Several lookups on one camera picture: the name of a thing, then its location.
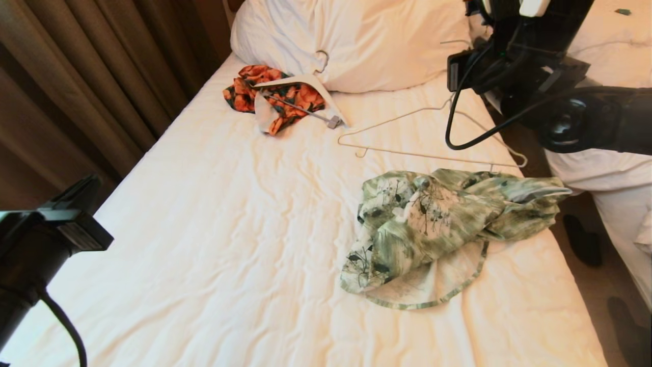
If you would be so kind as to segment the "white duvet bed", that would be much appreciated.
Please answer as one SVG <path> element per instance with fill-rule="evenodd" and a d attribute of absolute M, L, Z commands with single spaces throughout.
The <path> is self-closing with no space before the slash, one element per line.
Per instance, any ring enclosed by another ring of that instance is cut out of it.
<path fill-rule="evenodd" d="M 630 9 L 624 16 L 614 10 Z M 569 56 L 603 86 L 652 88 L 652 0 L 594 0 Z M 593 196 L 612 244 L 652 311 L 652 156 L 587 149 L 546 152 L 554 176 Z"/>

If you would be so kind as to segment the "black slipper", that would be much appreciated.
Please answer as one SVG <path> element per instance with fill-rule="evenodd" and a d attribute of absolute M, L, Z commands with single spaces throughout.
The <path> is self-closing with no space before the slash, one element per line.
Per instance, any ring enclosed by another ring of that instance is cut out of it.
<path fill-rule="evenodd" d="M 587 232 L 580 220 L 572 215 L 563 216 L 563 226 L 572 252 L 578 260 L 589 267 L 600 267 L 603 258 L 599 248 L 599 236 L 594 232 Z"/>

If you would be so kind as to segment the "white pillow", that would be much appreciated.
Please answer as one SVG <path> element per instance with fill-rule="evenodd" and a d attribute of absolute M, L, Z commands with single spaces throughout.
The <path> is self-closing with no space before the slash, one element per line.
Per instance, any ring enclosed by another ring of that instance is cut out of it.
<path fill-rule="evenodd" d="M 231 49 L 329 91 L 394 91 L 445 76 L 470 30 L 463 0 L 246 0 Z"/>

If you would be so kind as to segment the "brown curtain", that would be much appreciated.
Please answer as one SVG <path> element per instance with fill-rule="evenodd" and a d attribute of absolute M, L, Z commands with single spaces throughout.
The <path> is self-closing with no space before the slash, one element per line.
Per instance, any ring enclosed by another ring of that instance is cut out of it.
<path fill-rule="evenodd" d="M 243 0 L 0 0 L 0 211 L 101 205 L 231 54 Z"/>

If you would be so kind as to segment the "white wire hanger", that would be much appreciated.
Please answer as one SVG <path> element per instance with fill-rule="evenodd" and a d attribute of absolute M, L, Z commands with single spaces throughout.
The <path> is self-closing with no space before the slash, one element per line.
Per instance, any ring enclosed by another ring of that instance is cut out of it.
<path fill-rule="evenodd" d="M 370 91 L 337 95 L 352 127 L 338 130 L 325 146 L 338 158 L 363 159 L 369 154 L 400 156 L 403 160 L 429 160 L 435 167 L 472 170 L 520 170 L 526 154 L 494 135 L 474 148 L 454 150 L 450 137 L 488 132 L 492 121 L 479 97 L 456 96 L 446 86 L 446 73 L 421 85 L 398 91 Z"/>

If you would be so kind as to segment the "green floral short-sleeve shirt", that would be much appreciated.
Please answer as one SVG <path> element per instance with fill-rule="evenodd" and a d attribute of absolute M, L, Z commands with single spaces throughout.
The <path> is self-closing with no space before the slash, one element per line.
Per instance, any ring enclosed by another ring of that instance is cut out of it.
<path fill-rule="evenodd" d="M 392 170 L 362 186 L 356 241 L 341 288 L 382 307 L 449 302 L 480 276 L 491 243 L 530 239 L 555 223 L 571 190 L 556 177 Z"/>

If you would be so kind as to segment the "orange floral garment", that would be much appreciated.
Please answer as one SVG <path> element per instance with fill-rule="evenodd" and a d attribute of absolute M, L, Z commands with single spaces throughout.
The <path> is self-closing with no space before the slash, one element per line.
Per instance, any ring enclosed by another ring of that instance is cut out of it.
<path fill-rule="evenodd" d="M 238 72 L 233 84 L 222 91 L 225 101 L 235 111 L 258 114 L 267 105 L 271 106 L 271 116 L 258 116 L 262 132 L 277 135 L 285 128 L 291 127 L 308 114 L 326 108 L 326 101 L 312 86 L 296 82 L 283 86 L 270 86 L 256 90 L 254 86 L 264 82 L 279 81 L 291 77 L 281 70 L 265 65 L 249 65 Z"/>

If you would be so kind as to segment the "white sheeted bed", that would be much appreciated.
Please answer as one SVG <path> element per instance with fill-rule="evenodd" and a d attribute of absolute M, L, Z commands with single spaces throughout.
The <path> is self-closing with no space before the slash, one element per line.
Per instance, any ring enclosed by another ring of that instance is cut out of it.
<path fill-rule="evenodd" d="M 493 243 L 446 304 L 402 311 L 345 292 L 364 181 L 429 160 L 341 159 L 307 118 L 280 138 L 233 111 L 229 59 L 96 212 L 108 251 L 47 288 L 89 367 L 607 367 L 554 235 Z"/>

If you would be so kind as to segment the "white hanger with metal hook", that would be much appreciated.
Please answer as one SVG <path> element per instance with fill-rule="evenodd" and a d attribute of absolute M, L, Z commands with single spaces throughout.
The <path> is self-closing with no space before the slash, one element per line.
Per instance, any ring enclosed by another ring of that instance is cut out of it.
<path fill-rule="evenodd" d="M 324 99 L 324 104 L 328 109 L 334 112 L 332 118 L 324 118 L 323 116 L 316 115 L 312 112 L 308 112 L 309 115 L 312 115 L 316 118 L 322 119 L 328 128 L 335 129 L 337 127 L 350 128 L 348 121 L 345 119 L 344 114 L 340 111 L 339 107 L 336 105 L 335 100 L 331 97 L 331 94 L 328 92 L 326 87 L 319 81 L 317 75 L 324 72 L 326 66 L 329 62 L 329 54 L 323 49 L 319 49 L 316 52 L 318 55 L 324 56 L 323 65 L 321 69 L 316 69 L 312 74 L 303 74 L 298 76 L 285 77 L 277 81 L 263 82 L 258 83 L 254 86 L 256 90 L 269 90 L 272 87 L 287 86 L 291 84 L 305 84 L 314 88 L 314 90 L 321 95 Z"/>

